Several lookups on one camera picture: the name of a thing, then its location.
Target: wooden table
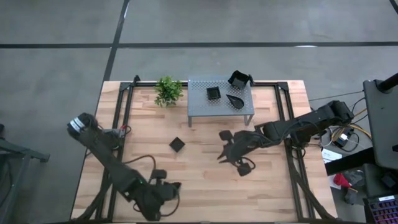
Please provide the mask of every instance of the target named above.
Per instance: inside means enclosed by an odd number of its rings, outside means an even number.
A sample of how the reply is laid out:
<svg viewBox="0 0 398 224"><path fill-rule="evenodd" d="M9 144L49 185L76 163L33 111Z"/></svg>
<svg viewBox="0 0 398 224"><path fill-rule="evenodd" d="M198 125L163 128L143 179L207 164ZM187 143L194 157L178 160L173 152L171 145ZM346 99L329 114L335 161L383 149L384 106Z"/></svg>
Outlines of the wooden table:
<svg viewBox="0 0 398 224"><path fill-rule="evenodd" d="M303 81L288 81L294 115L310 112ZM104 128L113 121L120 82L104 82L96 118ZM178 210L162 222L289 222L296 221L296 213L290 177L283 143L248 154L257 168L240 177L231 164L219 164L216 160L223 150L218 133L230 129L233 133L242 129L254 130L259 123L279 120L274 89L253 87L252 97L255 115L249 126L242 117L195 118L192 128L187 120L187 92L184 90L177 105L160 108L154 104L156 93L152 87L134 88L129 125L132 131L126 137L123 160L145 154L153 155L157 168L167 171L168 182L181 182L181 202ZM287 108L284 101L285 117ZM178 136L185 147L176 154L169 143ZM312 192L330 214L336 216L335 204L319 147L306 148L304 157L308 181ZM150 175L152 161L141 160L130 164L144 177ZM78 217L97 194L103 166L93 156L86 158L81 173L72 218ZM304 215L307 217L305 200ZM132 209L118 194L114 213L115 222L144 222L144 217ZM166 202L163 214L174 209L176 201Z"/></svg>

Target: gray floor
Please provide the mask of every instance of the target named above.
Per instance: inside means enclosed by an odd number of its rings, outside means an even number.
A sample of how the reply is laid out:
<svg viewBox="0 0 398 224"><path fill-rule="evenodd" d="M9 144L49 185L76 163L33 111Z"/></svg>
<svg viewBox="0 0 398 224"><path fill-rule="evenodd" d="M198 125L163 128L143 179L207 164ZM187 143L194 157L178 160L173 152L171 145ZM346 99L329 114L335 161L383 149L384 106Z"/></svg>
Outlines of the gray floor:
<svg viewBox="0 0 398 224"><path fill-rule="evenodd" d="M123 0L0 0L0 44L111 43ZM121 42L395 41L388 0L135 0ZM66 124L94 113L110 49L0 49L0 123L9 141L51 153L32 161L13 223L68 220L84 149ZM398 71L398 47L119 49L111 80L164 75L250 73L258 80L305 80L308 97L362 90L362 81ZM362 93L314 100L352 105ZM359 111L364 102L357 106ZM359 123L369 130L366 119ZM361 136L364 147L371 145ZM364 221L359 205L333 191L338 215Z"/></svg>

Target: table leg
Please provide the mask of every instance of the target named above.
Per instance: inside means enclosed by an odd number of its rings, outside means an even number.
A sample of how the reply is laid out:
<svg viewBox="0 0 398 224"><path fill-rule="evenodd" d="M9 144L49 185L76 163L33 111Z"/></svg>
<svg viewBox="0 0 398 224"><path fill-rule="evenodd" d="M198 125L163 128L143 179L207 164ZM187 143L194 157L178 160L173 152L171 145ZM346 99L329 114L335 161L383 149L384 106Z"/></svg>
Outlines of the table leg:
<svg viewBox="0 0 398 224"><path fill-rule="evenodd" d="M249 125L252 118L253 118L253 115L250 115L249 119L248 119L247 115L244 115L244 125L246 125L246 126Z"/></svg>

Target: potted plant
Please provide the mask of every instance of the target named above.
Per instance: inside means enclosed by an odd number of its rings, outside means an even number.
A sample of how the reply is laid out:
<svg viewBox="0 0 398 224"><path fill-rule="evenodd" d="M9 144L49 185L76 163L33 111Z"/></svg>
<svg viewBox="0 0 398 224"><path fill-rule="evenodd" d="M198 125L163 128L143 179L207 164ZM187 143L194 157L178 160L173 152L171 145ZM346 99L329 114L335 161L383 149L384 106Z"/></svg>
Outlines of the potted plant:
<svg viewBox="0 0 398 224"><path fill-rule="evenodd" d="M155 104L161 107L175 105L175 102L183 96L181 82L173 81L170 76L160 78L156 83L155 91L158 93Z"/></svg>

